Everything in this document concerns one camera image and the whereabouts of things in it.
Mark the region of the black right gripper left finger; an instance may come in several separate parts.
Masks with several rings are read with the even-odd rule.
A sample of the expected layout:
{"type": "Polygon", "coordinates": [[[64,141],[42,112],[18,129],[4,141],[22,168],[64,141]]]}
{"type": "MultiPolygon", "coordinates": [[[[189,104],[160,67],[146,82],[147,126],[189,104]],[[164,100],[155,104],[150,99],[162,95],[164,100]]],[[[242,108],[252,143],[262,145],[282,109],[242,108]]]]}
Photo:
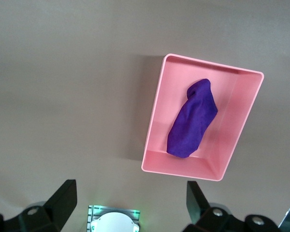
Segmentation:
{"type": "Polygon", "coordinates": [[[6,232],[59,232],[77,205],[75,179],[66,180],[43,204],[34,205],[4,222],[6,232]]]}

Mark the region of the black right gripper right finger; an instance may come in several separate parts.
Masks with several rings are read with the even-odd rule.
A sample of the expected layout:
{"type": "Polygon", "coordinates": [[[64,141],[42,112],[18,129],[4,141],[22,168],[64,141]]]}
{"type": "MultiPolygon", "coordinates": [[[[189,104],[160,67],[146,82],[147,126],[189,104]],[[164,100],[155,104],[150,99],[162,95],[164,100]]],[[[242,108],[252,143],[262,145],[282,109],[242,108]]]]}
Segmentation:
{"type": "Polygon", "coordinates": [[[196,181],[187,182],[186,206],[191,224],[185,232],[277,232],[268,217],[248,215],[241,221],[218,206],[211,206],[196,181]]]}

